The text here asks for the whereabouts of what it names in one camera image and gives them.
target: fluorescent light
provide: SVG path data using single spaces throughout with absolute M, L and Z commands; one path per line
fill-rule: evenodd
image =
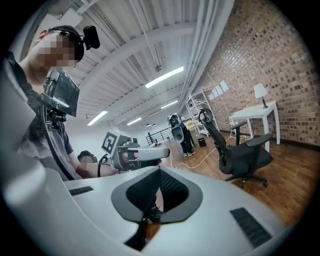
M 169 73 L 166 73 L 166 74 L 164 74 L 164 75 L 152 80 L 151 82 L 148 82 L 145 85 L 145 87 L 149 88 L 151 86 L 154 86 L 155 84 L 161 82 L 162 80 L 165 80 L 165 79 L 167 79 L 167 78 L 169 78 L 169 77 L 171 77 L 171 76 L 173 76 L 173 75 L 175 75 L 175 74 L 177 74 L 179 72 L 182 72 L 182 71 L 184 71 L 184 67 L 183 66 L 181 66 L 181 67 L 179 67 L 179 68 L 177 68 L 175 70 L 172 70 Z
M 102 111 L 94 119 L 92 119 L 91 122 L 87 124 L 87 126 L 92 126 L 96 121 L 98 121 L 100 118 L 102 118 L 106 113 L 108 113 L 108 111 Z
M 139 117 L 139 118 L 137 118 L 136 120 L 133 120 L 132 122 L 128 122 L 126 125 L 127 125 L 127 126 L 132 125 L 133 123 L 138 122 L 138 121 L 140 121 L 141 119 L 142 119 L 142 118 Z
M 174 102 L 171 102 L 171 103 L 169 103 L 168 105 L 162 106 L 161 109 L 164 109 L 164 108 L 166 108 L 166 107 L 168 107 L 168 106 L 170 106 L 170 105 L 172 105 L 172 104 L 175 104 L 175 103 L 177 103 L 177 102 L 178 102 L 177 100 L 174 101 Z

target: white ceiling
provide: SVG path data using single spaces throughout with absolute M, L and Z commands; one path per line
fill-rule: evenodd
M 147 118 L 175 100 L 183 103 L 208 63 L 216 46 L 212 40 L 220 37 L 234 0 L 132 0 L 155 62 L 162 65 L 160 72 L 155 71 L 156 64 L 130 1 L 95 2 L 76 26 L 81 34 L 85 26 L 95 26 L 100 40 L 99 49 L 86 51 L 76 68 L 69 70 L 80 88 L 76 118 L 88 116 L 89 122 L 107 110 L 102 119 L 116 125 L 136 117 Z M 59 0 L 49 13 L 58 16 L 81 6 L 81 0 Z M 145 87 L 181 66 L 183 72 Z

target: chair base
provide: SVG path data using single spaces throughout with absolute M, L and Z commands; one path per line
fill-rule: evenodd
M 261 176 L 258 176 L 258 175 L 254 175 L 254 174 L 249 174 L 249 175 L 239 175 L 239 176 L 231 176 L 227 179 L 225 179 L 224 181 L 225 182 L 229 182 L 229 181 L 233 181 L 235 179 L 241 179 L 242 182 L 241 182 L 241 188 L 244 189 L 245 187 L 245 183 L 247 181 L 253 181 L 253 182 L 260 182 L 260 183 L 263 183 L 263 186 L 266 188 L 268 186 L 268 181 L 266 178 L 264 177 L 261 177 Z

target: black office chair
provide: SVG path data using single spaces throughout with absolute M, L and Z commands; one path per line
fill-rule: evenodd
M 271 139 L 272 135 L 270 133 L 251 139 L 246 143 L 239 144 L 240 127 L 247 123 L 244 121 L 231 127 L 232 130 L 236 131 L 236 145 L 227 146 L 225 138 L 212 122 L 213 115 L 209 109 L 203 108 L 199 113 L 198 120 L 203 124 L 214 140 L 214 145 L 219 153 L 220 170 L 224 174 L 232 174 L 232 176 L 225 181 L 232 181 L 239 178 L 242 180 L 242 189 L 247 181 L 261 182 L 264 187 L 268 186 L 267 179 L 255 175 L 254 172 L 257 169 L 270 164 L 273 160 L 269 152 L 262 147 L 262 144 Z

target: lampshade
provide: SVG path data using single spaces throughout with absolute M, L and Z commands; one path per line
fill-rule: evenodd
M 262 83 L 258 83 L 253 88 L 254 88 L 254 95 L 256 98 L 260 98 L 268 94 L 266 88 Z

